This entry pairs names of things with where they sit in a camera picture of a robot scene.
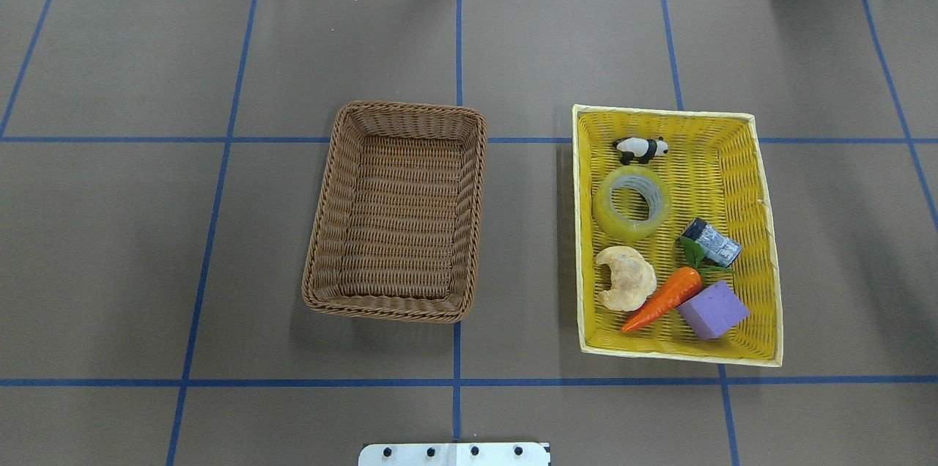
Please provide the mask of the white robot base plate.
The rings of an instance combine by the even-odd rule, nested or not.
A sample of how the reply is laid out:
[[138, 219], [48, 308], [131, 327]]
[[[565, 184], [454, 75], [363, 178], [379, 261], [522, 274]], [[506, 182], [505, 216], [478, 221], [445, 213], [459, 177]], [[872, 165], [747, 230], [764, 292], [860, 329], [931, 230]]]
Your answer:
[[375, 443], [358, 465], [552, 465], [548, 443]]

